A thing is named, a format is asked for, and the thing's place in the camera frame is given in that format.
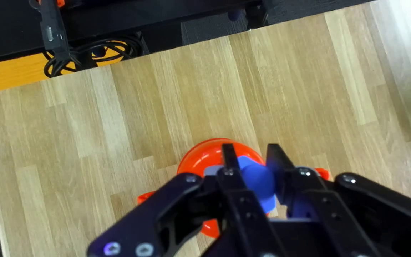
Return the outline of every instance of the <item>wooden board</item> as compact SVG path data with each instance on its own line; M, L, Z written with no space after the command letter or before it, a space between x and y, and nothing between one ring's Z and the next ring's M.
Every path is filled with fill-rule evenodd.
M0 92L5 255L84 255L195 142L231 136L411 195L411 1L371 4ZM179 255L196 255L202 236Z

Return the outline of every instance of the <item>black floor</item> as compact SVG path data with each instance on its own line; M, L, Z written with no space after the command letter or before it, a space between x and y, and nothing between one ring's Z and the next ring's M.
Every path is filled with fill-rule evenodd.
M368 0L272 0L269 2L268 19L271 24L281 22L365 1ZM181 24L181 35L184 44L191 44L244 31L245 26L244 12L235 21L229 21L226 14L218 14Z

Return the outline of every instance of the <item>wooden table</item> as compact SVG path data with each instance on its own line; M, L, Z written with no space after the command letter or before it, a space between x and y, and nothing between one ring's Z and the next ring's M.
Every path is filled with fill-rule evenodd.
M262 154L279 142L296 164L352 169L411 195L411 1L378 0L1 91L4 254L84 255L209 136ZM205 244L192 239L184 255Z

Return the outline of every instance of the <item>cable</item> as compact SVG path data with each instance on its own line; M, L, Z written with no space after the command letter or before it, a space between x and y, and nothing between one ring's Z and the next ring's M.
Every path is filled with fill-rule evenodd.
M105 54L107 49L115 51L114 55L99 56L95 54L97 51L102 51ZM102 38L95 39L78 46L74 46L68 52L67 59L57 59L52 51L42 51L47 62L44 65L44 74L47 76L61 75L62 69L77 71L82 69L84 64L78 59L82 55L89 55L94 65L97 62L109 61L109 59L127 59L131 56L141 55L142 45L141 38L137 36L118 36L118 38Z

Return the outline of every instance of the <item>wood grain surface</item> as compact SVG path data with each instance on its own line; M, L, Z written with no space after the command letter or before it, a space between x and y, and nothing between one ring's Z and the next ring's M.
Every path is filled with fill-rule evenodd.
M4 255L84 255L231 136L411 195L411 1L378 0L0 92ZM191 239L196 255L209 239Z

